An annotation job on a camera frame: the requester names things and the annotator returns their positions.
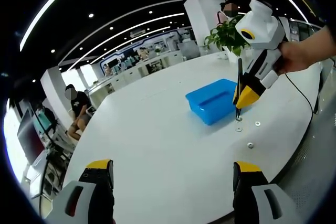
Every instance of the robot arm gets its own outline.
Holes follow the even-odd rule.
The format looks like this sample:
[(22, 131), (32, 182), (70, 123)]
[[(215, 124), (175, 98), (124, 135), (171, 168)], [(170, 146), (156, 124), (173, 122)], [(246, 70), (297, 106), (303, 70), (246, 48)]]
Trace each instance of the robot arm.
[(265, 4), (252, 0), (249, 11), (236, 25), (238, 33), (254, 49), (253, 57), (240, 80), (240, 96), (234, 98), (238, 109), (256, 102), (265, 89), (278, 79), (275, 66), (282, 60), (279, 44), (285, 37), (280, 21)]

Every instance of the hand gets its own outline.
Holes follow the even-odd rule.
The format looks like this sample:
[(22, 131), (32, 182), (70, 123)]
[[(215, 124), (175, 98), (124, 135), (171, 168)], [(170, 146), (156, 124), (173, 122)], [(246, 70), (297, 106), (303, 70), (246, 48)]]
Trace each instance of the hand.
[(284, 58), (284, 63), (278, 70), (280, 74), (304, 70), (313, 64), (308, 52), (299, 42), (283, 42), (279, 49)]

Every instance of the green plant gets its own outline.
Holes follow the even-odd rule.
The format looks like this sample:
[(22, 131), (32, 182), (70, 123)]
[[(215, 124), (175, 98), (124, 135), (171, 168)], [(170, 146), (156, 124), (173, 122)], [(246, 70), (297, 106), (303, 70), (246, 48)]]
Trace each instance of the green plant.
[(222, 46), (225, 46), (235, 55), (240, 56), (241, 47), (248, 45), (235, 27), (242, 17), (242, 15), (237, 15), (230, 21), (224, 22), (212, 29), (210, 35), (205, 37), (204, 44), (208, 47), (210, 44), (215, 44), (219, 50), (222, 50)]

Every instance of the black ceiling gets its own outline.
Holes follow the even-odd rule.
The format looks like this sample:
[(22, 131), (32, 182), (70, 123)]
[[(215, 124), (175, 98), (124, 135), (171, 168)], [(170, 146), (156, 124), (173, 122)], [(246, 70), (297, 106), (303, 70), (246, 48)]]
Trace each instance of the black ceiling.
[[(15, 80), (15, 96), (24, 97), (26, 93), (29, 93), (31, 85), (37, 85), (38, 83), (38, 81), (32, 83), (31, 80), (39, 80), (47, 68), (58, 65), (78, 42), (107, 22), (135, 9), (171, 0), (56, 0), (44, 13), (31, 32), (23, 51), (19, 52), (19, 44), (22, 36), (46, 1), (47, 0), (8, 0), (6, 2), (8, 7), (10, 7), (8, 8), (9, 22), (6, 24), (8, 26), (6, 27), (6, 32), (10, 34), (11, 39), (14, 38), (14, 40), (11, 40), (13, 42), (10, 44), (9, 52), (12, 63), (15, 63), (12, 65), (11, 72)], [(119, 19), (85, 40), (66, 60), (83, 56), (96, 45), (131, 26), (161, 16), (185, 12), (183, 6), (185, 1), (186, 0), (158, 5)], [(240, 6), (241, 12), (249, 11), (248, 4), (250, 0), (233, 1)], [(279, 11), (275, 10), (278, 15), (287, 13), (287, 17), (302, 19), (288, 0), (264, 1), (269, 2), (274, 9), (279, 8)], [(299, 7), (304, 10), (309, 20), (314, 23), (316, 19), (309, 13), (307, 7), (299, 0), (295, 1)], [(90, 13), (94, 14), (93, 18), (88, 17)], [(170, 21), (176, 21), (177, 23), (169, 24)], [(182, 24), (190, 25), (187, 15), (152, 22), (141, 28), (155, 30), (171, 25), (171, 29), (175, 29)], [(109, 41), (94, 50), (88, 56), (102, 55), (105, 52), (103, 51), (104, 48), (109, 50), (125, 42), (124, 37), (130, 39), (129, 33), (125, 33)], [(56, 50), (54, 54), (50, 52), (52, 49)]]

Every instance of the blue container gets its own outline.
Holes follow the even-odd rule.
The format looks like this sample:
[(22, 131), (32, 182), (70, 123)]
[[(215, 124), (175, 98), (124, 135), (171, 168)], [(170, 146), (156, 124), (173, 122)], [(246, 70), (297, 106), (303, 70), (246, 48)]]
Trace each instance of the blue container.
[(235, 111), (232, 101), (236, 86), (237, 83), (233, 81), (221, 79), (197, 89), (185, 97), (189, 102), (190, 109), (205, 124), (212, 125)]

